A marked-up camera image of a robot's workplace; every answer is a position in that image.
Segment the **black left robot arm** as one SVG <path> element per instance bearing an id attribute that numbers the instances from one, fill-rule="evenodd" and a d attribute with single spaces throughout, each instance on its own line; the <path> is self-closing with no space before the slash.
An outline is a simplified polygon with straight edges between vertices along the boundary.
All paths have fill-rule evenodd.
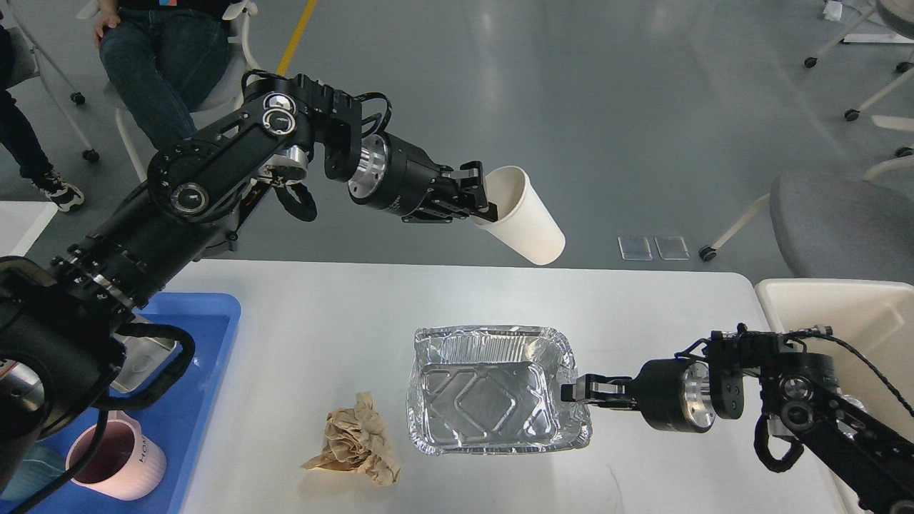
<path id="1" fill-rule="evenodd" d="M 2 259 L 2 485 L 36 441 L 85 410 L 155 404 L 185 374 L 195 342 L 175 326 L 138 323 L 147 305 L 187 264 L 225 243 L 253 208 L 255 180 L 274 188 L 304 221 L 316 204 L 301 174 L 270 159 L 300 151 L 306 168 L 323 144 L 327 178 L 356 204 L 406 223 L 497 221 L 504 210 L 484 190 L 482 165 L 454 178 L 414 144 L 386 133 L 390 111 L 364 118 L 365 101 L 299 74 L 252 69 L 233 113 L 159 151 L 147 178 L 114 215 L 71 245 L 49 269 Z"/>

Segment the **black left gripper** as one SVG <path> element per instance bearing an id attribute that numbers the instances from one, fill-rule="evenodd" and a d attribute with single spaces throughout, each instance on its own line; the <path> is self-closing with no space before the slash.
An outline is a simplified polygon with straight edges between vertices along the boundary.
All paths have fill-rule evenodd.
<path id="1" fill-rule="evenodd" d="M 420 147 L 375 133 L 363 138 L 347 188 L 357 205 L 392 213 L 405 223 L 451 223 L 467 217 L 498 221 L 498 207 L 484 188 L 482 163 L 464 163 L 457 178 L 453 173 L 453 167 L 438 165 Z"/>

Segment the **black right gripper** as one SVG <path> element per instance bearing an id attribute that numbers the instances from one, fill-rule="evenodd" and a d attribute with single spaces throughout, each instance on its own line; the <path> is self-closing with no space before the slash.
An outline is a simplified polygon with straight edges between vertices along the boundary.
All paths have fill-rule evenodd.
<path id="1" fill-rule="evenodd" d="M 653 359 L 639 374 L 585 374 L 561 385 L 561 400 L 642 413 L 656 430 L 705 433 L 715 422 L 708 365 L 695 359 Z"/>

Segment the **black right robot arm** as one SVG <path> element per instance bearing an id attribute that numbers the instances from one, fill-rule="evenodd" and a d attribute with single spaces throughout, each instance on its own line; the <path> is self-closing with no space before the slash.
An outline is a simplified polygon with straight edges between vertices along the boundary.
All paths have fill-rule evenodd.
<path id="1" fill-rule="evenodd" d="M 770 471 L 790 470 L 809 449 L 858 495 L 862 510 L 912 511 L 912 443 L 839 393 L 830 356 L 809 338 L 836 342 L 830 326 L 779 334 L 714 331 L 636 377 L 585 374 L 561 386 L 562 401 L 633 410 L 656 430 L 705 433 L 743 413 L 743 378 L 756 378 L 763 403 L 753 446 Z"/>

